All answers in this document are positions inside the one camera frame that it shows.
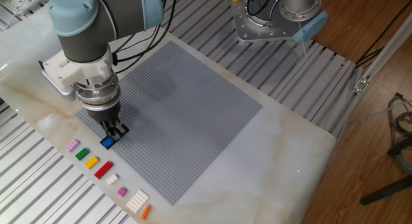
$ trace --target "white plastic bracket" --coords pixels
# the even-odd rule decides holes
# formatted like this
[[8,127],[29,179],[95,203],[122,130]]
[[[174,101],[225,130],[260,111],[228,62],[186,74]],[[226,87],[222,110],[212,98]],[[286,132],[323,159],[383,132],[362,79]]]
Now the white plastic bracket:
[[63,51],[60,51],[43,63],[46,72],[43,74],[61,93],[62,91],[71,91],[72,84],[83,83],[86,79],[95,77],[108,79],[112,64],[113,59],[109,47],[102,58],[87,63],[72,62],[66,58]]

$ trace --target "white marble surface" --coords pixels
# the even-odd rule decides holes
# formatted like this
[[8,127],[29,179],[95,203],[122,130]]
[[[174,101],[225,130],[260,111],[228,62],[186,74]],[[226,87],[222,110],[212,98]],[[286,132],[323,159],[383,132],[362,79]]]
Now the white marble surface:
[[[150,34],[140,33],[136,38]],[[97,136],[75,116],[81,105],[65,101],[41,74],[37,61],[45,61],[60,50],[45,9],[0,35],[0,97],[138,223],[300,223],[336,139],[171,34],[140,62],[168,41],[174,41],[263,105],[174,206],[113,151],[105,150]],[[143,44],[123,54],[144,48]],[[86,160],[79,162],[74,157],[81,148],[73,154],[65,150],[74,138],[91,149],[87,160],[100,158],[92,170],[84,166]],[[93,174],[107,160],[115,166],[99,181]],[[110,186],[106,178],[113,173],[119,175],[119,180]],[[120,186],[128,189],[124,198],[117,194]],[[126,207],[139,189],[151,197],[147,204],[152,209],[146,221],[140,219],[143,210],[134,214]]]

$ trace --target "orange lego brick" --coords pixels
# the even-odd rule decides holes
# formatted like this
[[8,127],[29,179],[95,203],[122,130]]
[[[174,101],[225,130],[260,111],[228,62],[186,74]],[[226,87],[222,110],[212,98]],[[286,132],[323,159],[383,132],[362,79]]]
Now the orange lego brick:
[[147,214],[149,213],[150,208],[151,208],[150,205],[148,205],[148,206],[146,207],[146,210],[144,210],[143,215],[142,215],[142,219],[143,219],[143,220],[146,220],[146,216],[147,216]]

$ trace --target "lego brick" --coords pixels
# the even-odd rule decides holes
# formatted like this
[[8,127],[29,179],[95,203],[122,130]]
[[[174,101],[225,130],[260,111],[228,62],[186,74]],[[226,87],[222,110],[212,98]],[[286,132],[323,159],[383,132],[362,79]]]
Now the lego brick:
[[86,166],[88,169],[91,169],[93,166],[95,166],[96,163],[98,163],[98,158],[97,158],[96,156],[94,156],[92,159],[90,159],[90,160],[85,164],[85,166]]
[[102,141],[100,141],[100,143],[103,145],[104,148],[109,150],[111,146],[115,144],[115,141],[110,136],[106,136],[105,138],[103,138]]
[[106,162],[96,173],[95,176],[97,179],[101,179],[111,168],[113,164],[111,162]]
[[126,194],[126,192],[127,192],[127,190],[122,187],[117,191],[117,194],[119,194],[121,196],[124,196]]
[[144,210],[144,212],[143,212],[143,215],[142,215],[142,219],[143,220],[146,220],[146,217],[147,217],[147,214],[149,213],[149,211],[150,211],[150,205],[148,205],[147,207],[146,207],[146,209]]
[[78,140],[73,140],[73,141],[66,147],[67,151],[69,151],[69,152],[71,153],[72,150],[73,150],[75,147],[78,146],[78,144],[79,144],[79,141],[78,141]]
[[112,183],[117,181],[117,179],[118,179],[118,176],[116,174],[113,174],[106,181],[109,183],[109,185],[111,185]]
[[139,211],[139,209],[149,198],[149,195],[139,189],[139,191],[137,191],[137,193],[126,204],[126,206],[129,207],[134,213],[137,213],[137,211]]
[[[262,108],[173,42],[120,87],[119,118],[133,128],[111,149],[172,205]],[[106,136],[86,110],[77,116]]]
[[82,160],[85,156],[87,156],[89,154],[89,150],[87,150],[86,148],[83,148],[81,151],[79,151],[76,154],[76,158],[78,160]]

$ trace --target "metal mounting bracket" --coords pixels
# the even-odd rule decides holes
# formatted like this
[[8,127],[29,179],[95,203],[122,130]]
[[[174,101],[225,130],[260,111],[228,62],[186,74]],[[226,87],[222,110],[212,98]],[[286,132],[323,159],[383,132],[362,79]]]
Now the metal mounting bracket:
[[368,79],[361,78],[353,89],[353,92],[363,94],[371,82]]

